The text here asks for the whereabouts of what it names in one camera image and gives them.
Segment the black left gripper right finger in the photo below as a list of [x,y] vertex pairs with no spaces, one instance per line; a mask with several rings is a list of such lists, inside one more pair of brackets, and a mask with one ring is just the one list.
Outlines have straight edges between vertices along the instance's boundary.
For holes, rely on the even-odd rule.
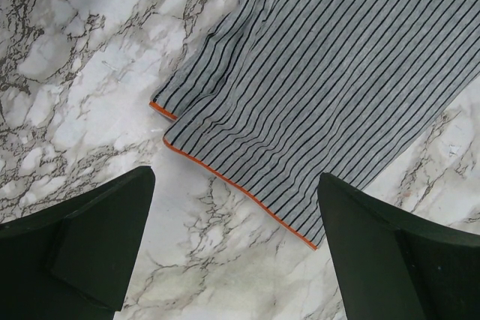
[[478,319],[479,236],[323,173],[325,236],[348,319]]

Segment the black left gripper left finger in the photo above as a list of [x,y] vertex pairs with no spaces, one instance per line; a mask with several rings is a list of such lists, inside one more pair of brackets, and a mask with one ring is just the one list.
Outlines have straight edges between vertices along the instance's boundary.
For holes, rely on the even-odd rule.
[[2,319],[113,319],[123,303],[155,188],[139,166],[1,225]]

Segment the grey striped underwear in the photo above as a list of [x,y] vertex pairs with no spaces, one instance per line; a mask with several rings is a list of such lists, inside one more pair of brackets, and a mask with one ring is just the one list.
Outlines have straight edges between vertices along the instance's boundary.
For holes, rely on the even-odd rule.
[[309,247],[479,75],[479,0],[239,0],[151,98],[163,140]]

